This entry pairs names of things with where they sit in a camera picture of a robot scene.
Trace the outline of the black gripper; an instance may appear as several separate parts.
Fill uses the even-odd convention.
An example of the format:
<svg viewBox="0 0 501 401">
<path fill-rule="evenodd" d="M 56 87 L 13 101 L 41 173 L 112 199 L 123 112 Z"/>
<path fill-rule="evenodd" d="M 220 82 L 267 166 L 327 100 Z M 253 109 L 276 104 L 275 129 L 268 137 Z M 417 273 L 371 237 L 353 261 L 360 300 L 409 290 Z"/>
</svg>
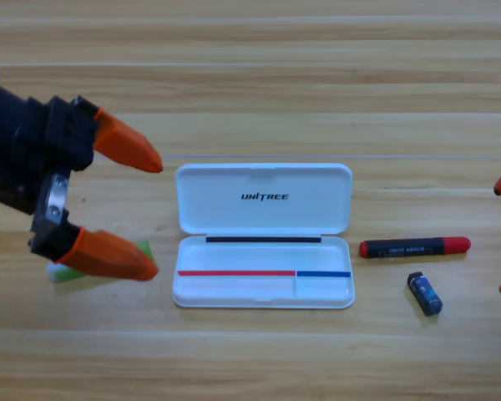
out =
<svg viewBox="0 0 501 401">
<path fill-rule="evenodd" d="M 85 98 L 42 103 L 0 86 L 0 203 L 33 218 L 32 253 L 57 261 L 71 251 L 80 229 L 68 222 L 68 183 L 94 149 L 136 170 L 163 170 L 145 136 Z"/>
</svg>

